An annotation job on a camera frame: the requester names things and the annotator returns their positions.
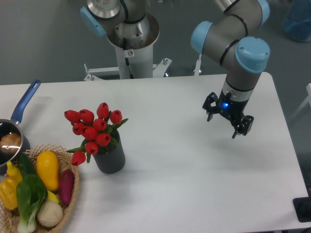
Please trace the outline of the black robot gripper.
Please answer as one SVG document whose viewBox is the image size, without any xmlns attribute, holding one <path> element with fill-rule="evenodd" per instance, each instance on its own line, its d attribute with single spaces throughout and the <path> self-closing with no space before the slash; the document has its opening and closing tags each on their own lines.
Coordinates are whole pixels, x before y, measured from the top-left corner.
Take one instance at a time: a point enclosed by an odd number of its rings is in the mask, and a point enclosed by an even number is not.
<svg viewBox="0 0 311 233">
<path fill-rule="evenodd" d="M 228 100 L 223 92 L 221 92 L 218 99 L 217 95 L 214 92 L 211 92 L 206 97 L 202 108 L 206 111 L 207 121 L 211 121 L 213 115 L 219 113 L 220 108 L 220 115 L 228 119 L 234 127 L 234 133 L 232 135 L 232 138 L 234 139 L 237 135 L 247 135 L 251 130 L 254 117 L 244 115 L 244 109 L 247 103 L 248 100 Z"/>
</svg>

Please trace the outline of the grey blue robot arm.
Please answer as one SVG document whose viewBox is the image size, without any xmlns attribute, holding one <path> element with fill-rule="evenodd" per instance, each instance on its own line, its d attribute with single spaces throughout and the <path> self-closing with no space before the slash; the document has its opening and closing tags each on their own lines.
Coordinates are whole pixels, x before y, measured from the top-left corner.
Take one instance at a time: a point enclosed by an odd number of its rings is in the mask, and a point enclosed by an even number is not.
<svg viewBox="0 0 311 233">
<path fill-rule="evenodd" d="M 225 15 L 219 23 L 203 21 L 194 29 L 190 44 L 227 71 L 220 95 L 207 96 L 203 109 L 208 118 L 220 114 L 230 121 L 234 135 L 246 135 L 254 118 L 244 109 L 265 70 L 270 48 L 252 33 L 270 14 L 264 0 L 219 0 Z M 121 79 L 151 78 L 153 45 L 159 36 L 157 20 L 143 0 L 89 0 L 80 10 L 87 27 L 106 36 L 115 47 Z"/>
</svg>

